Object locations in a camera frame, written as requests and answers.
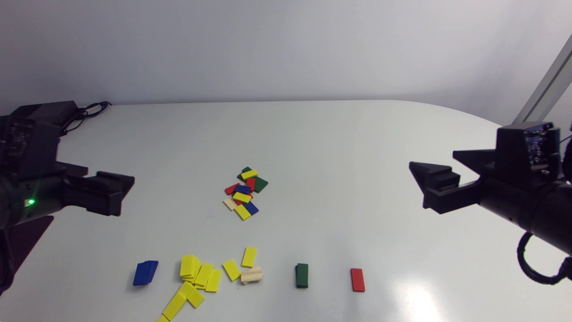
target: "black cable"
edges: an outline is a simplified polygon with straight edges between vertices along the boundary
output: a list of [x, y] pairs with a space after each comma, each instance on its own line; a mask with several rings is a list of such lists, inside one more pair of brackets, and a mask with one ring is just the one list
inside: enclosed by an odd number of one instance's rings
[[538, 273], [536, 270], [534, 270], [532, 267], [530, 267], [530, 265], [526, 262], [525, 259], [525, 247], [526, 244], [529, 242], [530, 237], [532, 236], [533, 235], [527, 231], [522, 236], [521, 241], [518, 242], [517, 258], [518, 258], [518, 264], [521, 266], [522, 272], [524, 272], [524, 274], [528, 276], [531, 280], [538, 282], [540, 284], [547, 284], [547, 285], [554, 285], [562, 281], [566, 277], [572, 279], [572, 257], [566, 257], [564, 259], [564, 262], [562, 262], [562, 265], [558, 270], [558, 274], [554, 276], [542, 275]]
[[[62, 130], [61, 130], [62, 133], [61, 133], [60, 136], [66, 135], [68, 132], [77, 129], [78, 127], [81, 126], [81, 124], [84, 123], [84, 121], [85, 121], [86, 119], [91, 119], [92, 117], [98, 116], [98, 115], [101, 114], [105, 109], [107, 109], [107, 107], [110, 106], [110, 105], [113, 105], [113, 104], [111, 104], [111, 103], [108, 102], [108, 101], [103, 101], [103, 102], [99, 102], [99, 103], [90, 104], [90, 105], [88, 105], [88, 106], [85, 107], [85, 108], [80, 108], [80, 109], [78, 110], [78, 113], [71, 119], [71, 121], [69, 121], [66, 125], [64, 125], [64, 127], [63, 127]], [[97, 110], [97, 111], [95, 111], [95, 112], [93, 112], [93, 113], [89, 113], [89, 110], [90, 110], [90, 109], [95, 108], [95, 107], [97, 107], [97, 106], [100, 107], [99, 110]], [[70, 125], [72, 124], [72, 122], [74, 122], [74, 121], [80, 121], [80, 122], [79, 122], [75, 127], [68, 129], [67, 127], [70, 126]]]
[[569, 138], [572, 138], [572, 134], [571, 134], [571, 135], [569, 135], [569, 136], [567, 136], [567, 137], [565, 137], [564, 139], [562, 139], [562, 140], [560, 141], [560, 143], [562, 143], [562, 142], [566, 141], [566, 140], [567, 140], [567, 139], [569, 139]]

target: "green block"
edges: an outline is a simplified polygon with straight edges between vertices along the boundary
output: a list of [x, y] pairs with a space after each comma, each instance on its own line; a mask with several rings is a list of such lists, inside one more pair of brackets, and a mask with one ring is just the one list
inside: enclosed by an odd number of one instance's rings
[[254, 191], [257, 193], [261, 192], [264, 187], [268, 185], [268, 181], [264, 180], [263, 178], [256, 176], [254, 181]]
[[244, 169], [242, 170], [242, 172], [241, 172], [238, 176], [236, 176], [236, 177], [239, 178], [242, 182], [246, 182], [246, 180], [243, 179], [242, 174], [245, 173], [245, 172], [248, 172], [248, 171], [250, 171], [250, 170], [252, 170], [252, 169], [249, 168], [249, 167], [246, 167], [246, 168], [244, 168]]
[[296, 265], [296, 287], [308, 288], [308, 264]]

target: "stack of yellow blocks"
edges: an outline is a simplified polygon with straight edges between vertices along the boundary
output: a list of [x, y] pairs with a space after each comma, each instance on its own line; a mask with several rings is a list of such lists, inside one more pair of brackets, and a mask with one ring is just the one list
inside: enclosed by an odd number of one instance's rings
[[204, 263], [194, 255], [184, 255], [181, 259], [181, 278], [183, 285], [173, 296], [161, 317], [157, 322], [169, 322], [181, 310], [188, 300], [191, 305], [198, 308], [205, 297], [198, 291], [203, 289], [207, 292], [216, 293], [219, 290], [220, 278], [223, 271], [214, 269], [214, 265]]

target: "white wall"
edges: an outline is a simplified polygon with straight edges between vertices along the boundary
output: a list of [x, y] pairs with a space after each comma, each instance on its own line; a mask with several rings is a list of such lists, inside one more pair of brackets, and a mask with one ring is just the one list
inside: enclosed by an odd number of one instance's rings
[[3, 1], [0, 107], [403, 99], [508, 124], [570, 17], [570, 0]]

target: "pile of blocks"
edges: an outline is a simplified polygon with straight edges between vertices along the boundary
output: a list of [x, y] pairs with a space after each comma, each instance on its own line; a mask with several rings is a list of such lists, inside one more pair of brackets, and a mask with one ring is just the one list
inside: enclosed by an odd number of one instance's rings
[[[244, 250], [242, 266], [251, 268], [247, 272], [241, 273], [233, 259], [223, 264], [223, 268], [231, 281], [241, 277], [240, 281], [246, 285], [249, 282], [262, 280], [263, 273], [261, 268], [254, 266], [256, 252], [257, 249], [254, 247], [247, 247]], [[218, 292], [222, 275], [223, 270], [215, 269], [215, 266], [209, 263], [201, 263], [197, 256], [192, 254], [184, 255], [181, 259], [180, 270], [183, 285], [163, 310], [157, 322], [172, 321], [186, 301], [189, 301], [193, 307], [198, 308], [205, 299], [199, 290], [202, 289], [212, 293]]]
[[258, 212], [258, 208], [252, 203], [252, 192], [260, 193], [268, 185], [268, 181], [259, 177], [258, 172], [249, 167], [244, 168], [238, 178], [245, 184], [236, 183], [226, 188], [224, 192], [232, 197], [223, 202], [230, 211], [236, 211], [244, 221]]
[[223, 264], [223, 268], [231, 279], [231, 282], [236, 281], [240, 277], [240, 282], [244, 285], [250, 282], [256, 282], [262, 280], [262, 269], [260, 266], [254, 266], [254, 259], [256, 258], [257, 249], [254, 247], [247, 247], [244, 250], [243, 263], [242, 266], [249, 267], [250, 270], [246, 272], [240, 272], [239, 267], [236, 265], [235, 261], [231, 258]]

